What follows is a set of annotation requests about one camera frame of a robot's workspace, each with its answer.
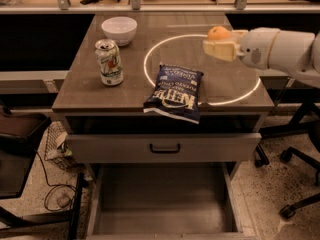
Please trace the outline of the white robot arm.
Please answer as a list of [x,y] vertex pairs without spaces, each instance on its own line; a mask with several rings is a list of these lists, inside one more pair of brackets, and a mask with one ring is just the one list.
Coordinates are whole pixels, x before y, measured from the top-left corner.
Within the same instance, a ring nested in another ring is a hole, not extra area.
[[308,86],[320,87],[320,37],[310,32],[255,28],[209,30],[204,52],[214,58],[260,70],[278,70]]

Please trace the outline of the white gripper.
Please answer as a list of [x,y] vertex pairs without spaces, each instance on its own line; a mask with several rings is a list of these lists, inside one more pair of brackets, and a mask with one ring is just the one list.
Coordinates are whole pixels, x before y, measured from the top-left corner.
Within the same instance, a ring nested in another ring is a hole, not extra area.
[[269,55],[278,28],[256,28],[253,30],[232,30],[231,38],[235,41],[203,41],[204,52],[216,59],[234,61],[240,51],[240,61],[251,68],[268,69]]

